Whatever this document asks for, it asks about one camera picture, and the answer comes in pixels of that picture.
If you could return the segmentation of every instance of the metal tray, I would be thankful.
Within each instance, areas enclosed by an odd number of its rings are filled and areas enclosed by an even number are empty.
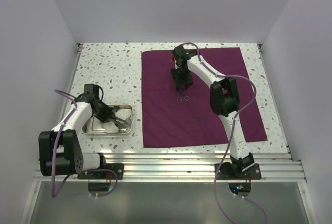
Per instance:
[[[88,119],[88,121],[82,127],[82,131],[88,135],[121,135],[121,134],[128,134],[131,131],[132,127],[132,120],[133,120],[133,107],[130,104],[110,104],[109,107],[113,108],[124,108],[131,110],[130,116],[130,124],[126,129],[120,129],[119,132],[107,132],[104,128],[102,123],[97,120],[97,118],[92,117]]]

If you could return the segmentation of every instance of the maroon cloth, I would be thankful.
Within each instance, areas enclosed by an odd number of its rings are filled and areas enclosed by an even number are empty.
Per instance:
[[[201,49],[204,59],[226,75],[248,73],[240,48]],[[170,69],[171,50],[142,53],[143,143],[147,148],[215,145],[227,143],[219,117],[210,108],[210,87],[192,74],[193,85],[183,92],[188,102],[179,104]],[[253,97],[250,84],[237,79],[240,108]],[[264,125],[257,103],[240,115],[247,142],[266,141]]]

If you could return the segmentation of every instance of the white wall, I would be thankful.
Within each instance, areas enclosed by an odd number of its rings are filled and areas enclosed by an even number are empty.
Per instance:
[[[76,44],[53,0],[0,0],[0,12],[0,222],[18,223]]]
[[[289,0],[263,57],[295,159],[319,223],[332,222],[332,0]]]
[[[288,0],[55,0],[78,42],[262,43]]]

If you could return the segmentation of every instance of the white robotic arm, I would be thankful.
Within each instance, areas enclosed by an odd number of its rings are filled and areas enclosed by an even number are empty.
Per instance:
[[[82,153],[77,138],[86,121],[95,116],[101,122],[114,118],[113,108],[99,99],[99,86],[85,84],[84,93],[75,98],[75,104],[61,122],[51,131],[41,132],[39,142],[40,171],[44,176],[50,176],[52,167],[56,175],[80,174],[91,169],[102,169],[105,158],[99,153]],[[54,145],[63,146],[63,152],[54,155]]]
[[[204,63],[206,66],[209,67],[210,70],[214,72],[212,74],[209,70],[207,70],[204,66],[202,66],[202,63]],[[190,60],[187,62],[188,64],[188,69],[195,73],[201,80],[205,82],[205,84],[210,87],[215,81],[219,81],[220,78],[218,78],[215,75],[223,75],[224,74],[220,73],[217,71],[214,67],[212,67],[209,63],[207,63],[202,56],[200,56],[200,60],[198,59],[198,56],[191,57]],[[220,120],[223,123],[223,126],[225,128],[227,138],[229,140],[230,138],[230,133],[232,130],[232,123],[233,123],[233,118],[236,112],[229,113],[228,117],[225,117],[223,115],[218,115]],[[235,158],[235,159],[240,159],[240,158],[245,158],[249,154],[249,149],[247,148],[246,141],[244,139],[242,127],[241,127],[241,121],[240,119],[237,120],[237,124],[235,127],[235,131],[233,134],[232,142],[230,145],[230,154]]]
[[[172,51],[172,60],[175,62],[175,68],[171,69],[171,74],[177,91],[180,86],[187,89],[193,84],[190,73],[198,75],[210,87],[210,107],[219,116],[230,140],[233,119],[240,103],[235,78],[226,77],[207,63],[201,55],[198,57],[197,50],[185,50],[183,45]],[[224,169],[227,167],[225,174],[228,173],[226,175],[228,179],[245,178],[254,166],[259,167],[247,147],[240,119],[236,119],[230,143],[230,158],[232,164],[222,167]]]

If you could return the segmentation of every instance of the terrazzo tabletop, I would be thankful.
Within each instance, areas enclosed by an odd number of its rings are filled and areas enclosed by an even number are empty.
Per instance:
[[[79,95],[84,84],[95,83],[104,91],[106,104],[133,106],[130,134],[91,136],[78,133],[83,152],[102,153],[221,153],[227,144],[177,148],[143,148],[141,101],[141,52],[172,50],[181,43],[84,43],[70,94]],[[252,153],[288,153],[286,140],[276,113],[267,76],[257,44],[197,43],[199,48],[239,47],[250,80],[257,87],[257,104],[268,137],[267,141],[248,143]]]

